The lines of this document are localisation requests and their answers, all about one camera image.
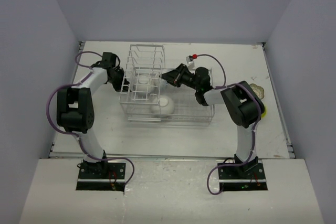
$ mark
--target wire basket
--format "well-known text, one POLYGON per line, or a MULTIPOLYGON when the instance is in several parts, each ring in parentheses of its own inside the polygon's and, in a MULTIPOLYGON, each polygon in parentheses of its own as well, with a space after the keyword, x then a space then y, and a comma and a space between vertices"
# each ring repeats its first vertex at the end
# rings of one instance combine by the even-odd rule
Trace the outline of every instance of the wire basket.
POLYGON ((129 121, 165 122, 165 125, 210 124, 215 108, 201 106, 195 91, 187 86, 173 87, 161 79, 165 68, 164 47, 157 45, 131 45, 126 63, 120 104, 129 121), (173 112, 160 106, 163 97, 172 99, 173 112))

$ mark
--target wire rack frame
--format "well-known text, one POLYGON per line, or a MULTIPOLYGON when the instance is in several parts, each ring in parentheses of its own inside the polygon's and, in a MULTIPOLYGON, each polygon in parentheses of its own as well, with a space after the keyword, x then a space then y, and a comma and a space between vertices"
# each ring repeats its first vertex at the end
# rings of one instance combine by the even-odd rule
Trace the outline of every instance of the wire rack frame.
POLYGON ((125 92, 120 93, 120 104, 125 115, 130 121, 137 122, 172 122, 181 125, 181 122, 201 123, 208 125, 214 114, 214 106, 201 106, 197 103, 194 90, 182 86, 175 88, 166 86, 161 80, 165 66, 164 49, 161 46, 131 45, 125 68, 124 80, 130 83, 124 85, 125 92), (159 106, 160 95, 172 98, 174 113, 164 114, 159 106), (157 106, 158 113, 151 111, 152 106, 157 106))

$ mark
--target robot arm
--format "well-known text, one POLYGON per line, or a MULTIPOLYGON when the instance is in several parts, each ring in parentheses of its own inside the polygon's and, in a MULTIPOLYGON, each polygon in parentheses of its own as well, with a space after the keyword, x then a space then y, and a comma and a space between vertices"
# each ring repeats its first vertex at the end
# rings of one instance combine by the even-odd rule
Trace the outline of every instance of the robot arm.
POLYGON ((162 74, 162 79, 169 84, 180 87, 182 84, 195 89, 196 100, 203 106, 225 104, 231 119, 237 125, 238 147, 235 155, 236 163, 246 163, 243 169, 249 169, 258 162, 256 145, 253 144, 253 124, 258 120, 258 108, 246 93, 246 90, 257 101, 262 113, 264 104, 257 97, 246 81, 237 86, 227 86, 214 89, 210 83, 209 71, 206 68, 196 68, 191 73, 188 66, 180 64, 176 69, 162 74))
MULTIPOLYGON (((104 158, 105 152, 92 129, 95 120, 92 95, 108 82, 116 91, 120 91, 124 75, 124 71, 116 66, 115 54, 105 52, 102 56, 101 61, 91 66, 89 78, 84 77, 79 81, 79 86, 63 88, 57 93, 57 124, 64 127, 66 132, 79 135, 84 149, 96 158, 104 158)), ((88 155, 84 156, 84 161, 98 162, 88 155)))

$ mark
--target white bowl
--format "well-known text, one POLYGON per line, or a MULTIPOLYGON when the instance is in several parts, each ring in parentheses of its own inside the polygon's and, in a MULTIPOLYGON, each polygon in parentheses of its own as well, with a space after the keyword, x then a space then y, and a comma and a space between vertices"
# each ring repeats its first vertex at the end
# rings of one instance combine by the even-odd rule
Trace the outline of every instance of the white bowl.
POLYGON ((146 95, 154 91, 154 80, 147 74, 141 74, 137 77, 136 84, 133 85, 133 91, 140 95, 146 95))
POLYGON ((153 114, 165 114, 170 115, 174 113, 175 105, 173 99, 166 95, 161 95, 159 100, 155 97, 152 101, 158 103, 158 105, 151 105, 151 112, 153 114))

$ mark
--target black bracket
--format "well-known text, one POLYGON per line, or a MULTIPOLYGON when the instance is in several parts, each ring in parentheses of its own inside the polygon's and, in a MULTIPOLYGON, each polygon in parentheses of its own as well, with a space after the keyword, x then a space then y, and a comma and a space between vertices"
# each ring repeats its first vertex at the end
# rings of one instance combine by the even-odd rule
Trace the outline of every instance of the black bracket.
POLYGON ((196 68, 195 73, 191 73, 185 64, 180 64, 176 69, 162 74, 162 79, 174 87, 179 88, 183 84, 196 90, 197 102, 208 106, 204 99, 204 93, 213 88, 208 69, 199 67, 196 68))
POLYGON ((260 191, 268 190, 264 166, 254 164, 249 169, 241 167, 222 167, 218 169, 219 188, 222 191, 260 191))
POLYGON ((124 191, 125 189, 126 163, 83 161, 78 164, 78 168, 76 190, 124 191))
POLYGON ((87 133, 95 120, 91 91, 89 88, 63 88, 57 92, 57 124, 65 131, 87 133), (78 103, 77 108, 70 104, 78 103))
MULTIPOLYGON (((120 58, 111 52, 103 52, 102 59, 97 61, 91 66, 92 68, 102 68, 106 69, 108 82, 113 85, 116 92, 121 91, 122 81, 124 78, 124 70, 120 67, 120 58)), ((124 84, 129 84, 129 81, 125 79, 124 84)), ((127 91, 127 86, 124 86, 123 91, 127 91)))
MULTIPOLYGON (((252 94, 261 108, 261 113, 264 113, 265 106, 250 85, 246 81, 241 81, 239 84, 252 94)), ((248 128, 257 120, 258 108, 243 89, 237 86, 231 87, 221 91, 221 95, 230 117, 236 125, 248 128)))

